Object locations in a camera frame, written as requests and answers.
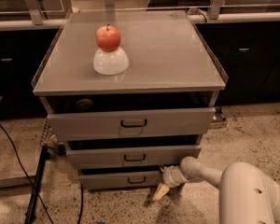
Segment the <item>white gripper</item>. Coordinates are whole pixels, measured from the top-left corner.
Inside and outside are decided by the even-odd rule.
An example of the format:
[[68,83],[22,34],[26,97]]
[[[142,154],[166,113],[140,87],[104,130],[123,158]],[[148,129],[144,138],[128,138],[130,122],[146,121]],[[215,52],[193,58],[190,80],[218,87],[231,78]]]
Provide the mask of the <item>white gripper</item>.
[[186,182],[186,178],[183,176],[178,166],[167,167],[165,165],[159,165],[160,171],[163,176],[164,184],[159,184],[156,192],[153,195],[154,201],[159,201],[170,190]]

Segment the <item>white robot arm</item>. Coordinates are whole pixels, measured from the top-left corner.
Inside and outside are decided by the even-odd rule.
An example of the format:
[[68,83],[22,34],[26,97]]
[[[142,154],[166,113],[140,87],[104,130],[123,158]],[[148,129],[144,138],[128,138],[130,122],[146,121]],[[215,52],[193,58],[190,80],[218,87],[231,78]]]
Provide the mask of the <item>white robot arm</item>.
[[163,169],[153,196],[160,200],[184,183],[205,181],[219,190],[220,224],[277,224],[280,222],[280,185],[258,167],[235,162],[220,171],[187,156]]

